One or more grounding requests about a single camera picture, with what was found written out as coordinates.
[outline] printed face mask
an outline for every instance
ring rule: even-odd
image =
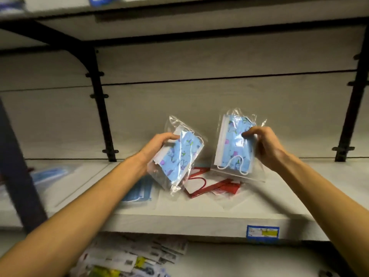
[[[242,175],[250,173],[255,139],[244,139],[241,134],[254,125],[247,117],[224,115],[214,165],[238,170]]]
[[[172,184],[177,184],[203,149],[204,142],[182,126],[178,126],[174,134],[180,135],[180,139],[164,145],[153,160]]]

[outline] shelf support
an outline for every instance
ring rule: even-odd
[[[348,83],[349,86],[352,86],[350,102],[347,107],[346,117],[338,147],[332,148],[332,150],[337,151],[335,157],[336,162],[345,162],[347,153],[355,149],[355,147],[350,147],[350,143],[355,128],[357,115],[359,114],[361,100],[364,95],[365,87],[367,86],[367,78],[369,73],[369,25],[365,28],[364,40],[360,54],[356,55],[354,59],[359,61],[357,62],[355,80]]]
[[[0,23],[0,29],[4,29],[19,35],[44,42],[55,49],[63,49],[75,56],[85,66],[88,77],[91,79],[97,110],[99,112],[100,124],[103,131],[105,149],[110,162],[116,162],[113,139],[111,137],[108,113],[106,110],[104,92],[101,86],[100,76],[95,48],[89,43],[78,40],[62,32],[44,26],[34,20],[22,19],[17,21],[7,21]]]
[[[0,128],[0,173],[26,233],[30,233],[48,218],[1,98]]]

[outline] hand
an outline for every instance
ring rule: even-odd
[[[173,133],[162,133],[156,134],[153,139],[149,141],[138,153],[145,164],[156,155],[156,153],[161,149],[164,143],[168,140],[178,140],[179,135],[174,135]]]
[[[246,138],[253,134],[258,135],[256,144],[256,157],[269,169],[277,172],[281,167],[282,158],[287,155],[279,139],[270,127],[253,126],[242,133],[242,137]]]

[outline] disposable face mask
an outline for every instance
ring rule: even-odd
[[[181,125],[177,127],[174,134],[180,135],[180,139],[170,141],[169,144],[164,145],[153,158],[154,162],[160,165],[172,185],[183,179],[204,147],[204,141],[201,137],[194,135],[193,132],[188,131]]]
[[[224,115],[219,133],[214,165],[232,169],[242,175],[251,172],[255,137],[244,139],[241,134],[255,126],[247,117]]]

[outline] face mask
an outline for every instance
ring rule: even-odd
[[[247,117],[224,115],[219,133],[214,165],[218,169],[238,170],[242,175],[251,172],[255,138],[244,139],[241,134],[255,126]]]
[[[153,160],[172,184],[177,184],[203,149],[204,141],[183,126],[178,126],[174,134],[180,135],[180,139],[169,140],[169,144],[164,145]]]

